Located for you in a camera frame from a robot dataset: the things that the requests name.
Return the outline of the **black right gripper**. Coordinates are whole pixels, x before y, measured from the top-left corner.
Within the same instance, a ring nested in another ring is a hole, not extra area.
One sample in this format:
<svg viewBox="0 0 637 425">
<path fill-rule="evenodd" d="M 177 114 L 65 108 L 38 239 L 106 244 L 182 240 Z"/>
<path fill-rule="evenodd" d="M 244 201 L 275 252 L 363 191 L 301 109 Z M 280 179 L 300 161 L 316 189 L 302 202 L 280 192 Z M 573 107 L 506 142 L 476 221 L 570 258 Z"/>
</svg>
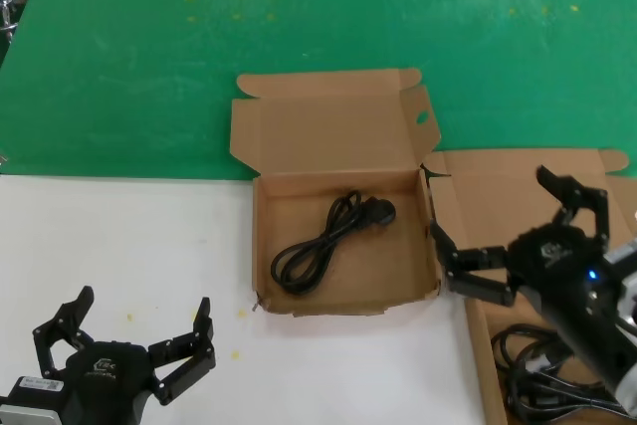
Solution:
<svg viewBox="0 0 637 425">
<path fill-rule="evenodd" d="M 560 207 L 551 223 L 566 227 L 581 209 L 594 214 L 596 241 L 608 241 L 607 191 L 587 187 L 573 176 L 558 176 L 541 165 L 538 184 Z M 504 246 L 458 249 L 445 230 L 433 220 L 430 233 L 447 288 L 456 294 L 503 307 L 511 307 L 517 290 L 509 277 L 498 281 L 477 272 L 506 269 Z M 609 252 L 590 244 L 540 248 L 549 252 L 548 264 L 527 270 L 520 292 L 558 336 L 607 386 L 636 384 L 636 241 Z"/>
</svg>

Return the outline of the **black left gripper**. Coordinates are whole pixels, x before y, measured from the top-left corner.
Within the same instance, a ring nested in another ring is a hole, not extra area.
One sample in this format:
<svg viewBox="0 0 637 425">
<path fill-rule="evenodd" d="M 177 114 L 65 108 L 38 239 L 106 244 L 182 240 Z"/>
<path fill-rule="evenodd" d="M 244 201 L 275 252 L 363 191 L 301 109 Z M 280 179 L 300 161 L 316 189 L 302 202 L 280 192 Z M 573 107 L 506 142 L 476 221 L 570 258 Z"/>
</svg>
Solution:
<svg viewBox="0 0 637 425">
<path fill-rule="evenodd" d="M 55 343 L 62 340 L 77 351 L 66 360 L 63 380 L 79 400 L 81 424 L 138 424 L 152 392 L 152 367 L 183 360 L 163 379 L 154 379 L 153 394 L 161 405 L 170 404 L 215 367 L 208 297 L 201 300 L 191 332 L 152 344 L 148 352 L 127 342 L 95 342 L 85 333 L 81 325 L 94 300 L 93 288 L 84 286 L 74 301 L 62 304 L 52 319 L 33 330 L 44 378 L 61 377 L 52 355 Z"/>
</svg>

